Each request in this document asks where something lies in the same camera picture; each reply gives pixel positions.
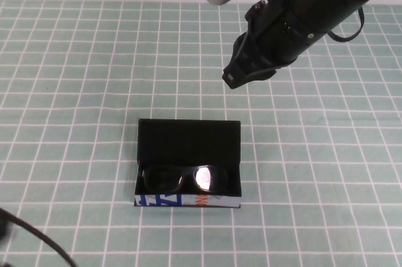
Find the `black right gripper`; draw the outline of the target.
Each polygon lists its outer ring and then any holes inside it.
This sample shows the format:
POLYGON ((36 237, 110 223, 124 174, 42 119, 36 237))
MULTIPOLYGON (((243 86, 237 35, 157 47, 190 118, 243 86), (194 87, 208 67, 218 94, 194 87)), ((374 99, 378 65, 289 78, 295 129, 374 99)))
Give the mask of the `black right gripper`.
POLYGON ((245 15, 247 32, 233 44, 222 79, 230 89, 269 80, 319 40, 319 32, 295 14, 292 0, 259 1, 245 15))

